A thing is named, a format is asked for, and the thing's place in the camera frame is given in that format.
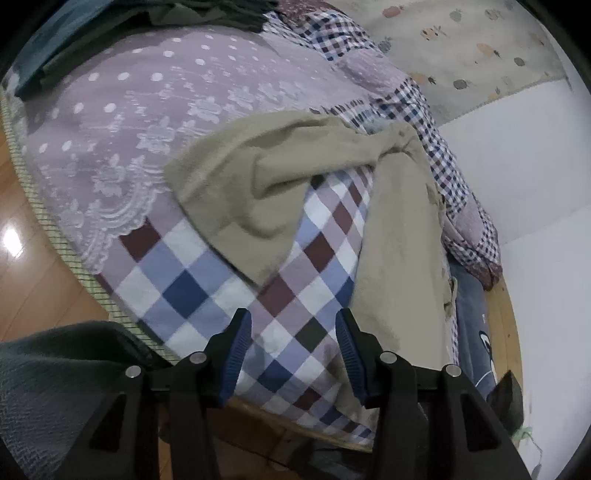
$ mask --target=green mat trim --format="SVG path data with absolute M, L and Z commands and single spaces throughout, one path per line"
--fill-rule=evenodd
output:
M 0 112 L 2 114 L 2 123 L 4 133 L 6 135 L 6 142 L 10 152 L 10 160 L 17 174 L 18 182 L 21 184 L 25 197 L 27 198 L 37 222 L 45 231 L 53 248 L 59 254 L 64 263 L 70 268 L 78 282 L 84 289 L 93 296 L 93 298 L 107 311 L 109 320 L 120 323 L 133 335 L 135 335 L 141 342 L 146 344 L 156 353 L 164 357 L 166 360 L 176 363 L 179 358 L 173 354 L 165 346 L 162 346 L 141 330 L 137 324 L 131 320 L 126 313 L 124 313 L 119 305 L 117 305 L 105 289 L 98 283 L 95 276 L 88 272 L 78 254 L 74 251 L 66 237 L 62 234 L 59 227 L 54 223 L 53 218 L 49 215 L 41 197 L 37 193 L 33 178 L 27 170 L 25 161 L 21 155 L 21 148 L 18 145 L 14 131 L 12 130 L 12 116 L 8 106 L 8 100 L 4 88 L 0 87 Z

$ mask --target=wooden floor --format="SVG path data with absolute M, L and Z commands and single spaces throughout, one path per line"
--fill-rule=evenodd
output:
M 12 168 L 1 128 L 0 306 L 3 342 L 55 326 L 108 317 L 35 221 Z M 210 423 L 223 478 L 297 480 L 297 475 L 275 470 L 260 456 L 271 454 L 285 433 L 283 428 L 230 409 L 211 411 Z M 161 479 L 172 479 L 170 450 L 164 442 L 160 442 L 159 457 Z

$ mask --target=dark blue square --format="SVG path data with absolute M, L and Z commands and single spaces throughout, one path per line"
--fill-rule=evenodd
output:
M 332 425 L 336 419 L 341 418 L 342 416 L 343 414 L 333 406 L 322 416 L 320 421 L 325 425 Z
M 370 430 L 370 429 L 365 429 L 364 431 L 362 431 L 362 432 L 359 434 L 359 436 L 360 436 L 361 438 L 364 438 L 364 439 L 366 439 L 370 433 L 371 433 L 371 430 Z
M 351 279 L 351 277 L 349 277 L 347 278 L 345 284 L 340 288 L 339 292 L 335 295 L 335 298 L 344 309 L 349 306 L 351 295 L 353 295 L 354 286 L 355 282 Z
M 277 360 L 273 360 L 257 381 L 267 390 L 276 393 L 292 376 L 289 370 L 283 368 Z
M 186 270 L 164 290 L 162 296 L 185 319 L 207 299 L 207 293 Z

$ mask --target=wall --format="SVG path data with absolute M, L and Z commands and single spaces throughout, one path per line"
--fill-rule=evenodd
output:
M 441 127 L 492 215 L 521 343 L 525 424 L 560 473 L 591 424 L 591 95 L 544 83 Z M 519 452 L 531 469 L 530 441 Z

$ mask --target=silver screw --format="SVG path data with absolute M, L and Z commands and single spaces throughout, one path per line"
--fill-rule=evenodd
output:
M 457 365 L 448 365 L 445 371 L 450 377 L 459 377 L 462 374 L 462 369 Z
M 135 377 L 139 376 L 139 374 L 141 372 L 142 372 L 141 367 L 139 367 L 138 365 L 132 365 L 131 367 L 129 367 L 125 371 L 125 375 L 130 378 L 135 378 Z
M 393 364 L 396 360 L 398 360 L 398 357 L 396 356 L 395 353 L 393 352 L 382 352 L 381 354 L 379 354 L 379 359 L 384 362 L 385 364 Z
M 205 360 L 207 360 L 207 355 L 203 352 L 191 353 L 191 356 L 189 357 L 189 361 L 195 365 L 202 364 Z

